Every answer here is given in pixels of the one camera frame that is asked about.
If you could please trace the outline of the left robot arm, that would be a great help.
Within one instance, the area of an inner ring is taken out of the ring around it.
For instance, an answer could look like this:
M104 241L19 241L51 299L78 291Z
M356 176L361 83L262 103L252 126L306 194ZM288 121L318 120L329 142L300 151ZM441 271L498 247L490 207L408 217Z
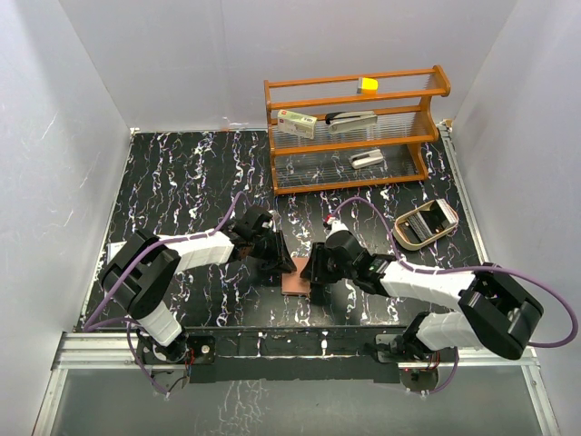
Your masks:
M145 334L146 349L163 361L183 362L193 360L195 352L167 305L171 285L201 267L247 258L258 261L268 275L297 271L274 213L258 205L203 233L168 237L138 230L100 272L98 282L124 310L130 325Z

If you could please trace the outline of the stack of credit cards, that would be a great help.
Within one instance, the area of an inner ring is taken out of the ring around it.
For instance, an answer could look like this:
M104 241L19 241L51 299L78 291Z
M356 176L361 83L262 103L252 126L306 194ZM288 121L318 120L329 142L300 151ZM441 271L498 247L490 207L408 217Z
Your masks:
M458 214L451 208L444 199L437 199L436 203L442 213L441 221L445 228L455 227L458 225Z

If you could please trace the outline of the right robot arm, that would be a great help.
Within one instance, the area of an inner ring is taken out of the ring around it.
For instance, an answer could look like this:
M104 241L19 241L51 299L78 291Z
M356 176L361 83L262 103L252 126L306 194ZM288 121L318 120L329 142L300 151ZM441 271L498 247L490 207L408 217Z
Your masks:
M368 294L448 308L446 313L419 314L391 344L392 352L418 361L453 347L486 348L517 360L544 313L524 287L491 265L453 273L421 265L406 268L393 255L370 253L347 230L314 243L300 276L317 285L349 279Z

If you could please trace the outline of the pink leather card holder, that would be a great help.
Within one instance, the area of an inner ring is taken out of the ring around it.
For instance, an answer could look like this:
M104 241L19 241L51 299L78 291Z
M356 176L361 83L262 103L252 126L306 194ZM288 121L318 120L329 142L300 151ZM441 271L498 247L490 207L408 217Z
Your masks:
M305 296L310 295L310 282L302 279L300 274L304 270L308 257L293 257L292 258L297 271L290 273L283 273L281 275L281 294L284 296Z

